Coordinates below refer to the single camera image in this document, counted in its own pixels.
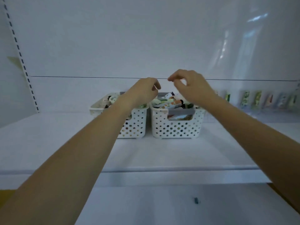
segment gray basket handle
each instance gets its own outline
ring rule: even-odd
[[[195,109],[170,109],[168,115],[194,115]]]

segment white plastic basket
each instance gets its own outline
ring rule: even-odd
[[[190,109],[151,108],[152,134],[156,138],[196,138],[199,136],[205,110],[194,106]],[[170,121],[169,115],[193,115],[189,121]]]
[[[101,108],[101,105],[103,104],[103,99],[109,97],[109,96],[118,96],[120,94],[123,94],[123,92],[120,93],[110,93],[104,96],[99,101],[95,102],[91,107],[89,108],[90,114],[95,118],[98,115],[100,115],[104,108]],[[135,108],[131,112],[131,117],[129,116],[128,119],[125,121],[121,132],[118,135],[118,138],[141,138],[145,135],[145,128],[146,128],[146,117],[147,117],[147,109],[149,106],[145,108]]]

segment left hand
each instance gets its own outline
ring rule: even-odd
[[[161,86],[156,78],[148,77],[139,79],[126,93],[119,96],[130,104],[131,109],[152,101],[158,94]]]

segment hand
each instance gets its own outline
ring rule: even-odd
[[[130,104],[130,109],[152,101],[158,94],[161,86],[156,78],[148,77],[139,79],[126,93],[120,95],[126,104]]]
[[[207,109],[208,105],[218,96],[204,79],[204,77],[193,70],[177,70],[168,81],[172,81],[174,86],[189,102]]]

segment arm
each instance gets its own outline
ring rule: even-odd
[[[43,163],[0,210],[0,224],[74,224],[131,110],[157,96],[140,79]]]
[[[201,74],[178,70],[168,79],[190,102],[210,112],[279,191],[300,210],[300,144],[217,96]]]

